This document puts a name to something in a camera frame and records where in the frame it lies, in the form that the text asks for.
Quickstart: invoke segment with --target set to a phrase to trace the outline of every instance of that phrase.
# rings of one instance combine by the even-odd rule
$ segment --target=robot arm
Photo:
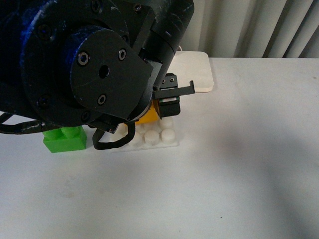
[[[164,78],[193,12],[192,0],[1,1],[0,132],[87,124],[106,149],[134,137],[153,101],[160,117],[178,114],[193,84],[167,90]],[[34,121],[3,124],[12,115]],[[120,123],[127,137],[100,145]]]

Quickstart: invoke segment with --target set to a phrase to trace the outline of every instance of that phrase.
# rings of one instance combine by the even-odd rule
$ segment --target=center hole
[[[110,74],[110,68],[108,66],[101,66],[99,76],[101,79],[105,79]]]

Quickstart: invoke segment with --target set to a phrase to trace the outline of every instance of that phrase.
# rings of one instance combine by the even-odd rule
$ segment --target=black cable
[[[121,138],[120,140],[116,142],[108,142],[108,143],[99,142],[100,139],[105,134],[105,132],[100,129],[97,129],[93,135],[94,147],[97,150],[106,150],[106,149],[112,149],[112,148],[120,148],[124,146],[125,144],[131,142],[135,135],[135,122],[129,123],[127,124],[127,126],[128,126],[128,134],[125,137]]]
[[[53,129],[61,128],[52,123],[43,122],[39,120],[18,123],[15,125],[0,124],[0,133],[4,134],[31,134],[40,133]]]
[[[13,114],[9,114],[9,113],[3,113],[0,116],[0,123],[4,123],[6,122],[8,119],[10,119],[13,116]]]

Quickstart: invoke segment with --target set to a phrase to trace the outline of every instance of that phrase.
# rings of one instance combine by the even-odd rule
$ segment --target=green lego brick
[[[82,126],[43,132],[43,143],[51,153],[86,149],[87,136]]]

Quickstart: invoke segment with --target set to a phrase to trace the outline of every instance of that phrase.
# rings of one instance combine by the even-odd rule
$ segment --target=circular joint cover
[[[62,50],[70,64],[71,95],[82,106],[127,120],[147,88],[153,67],[116,32],[87,26]]]

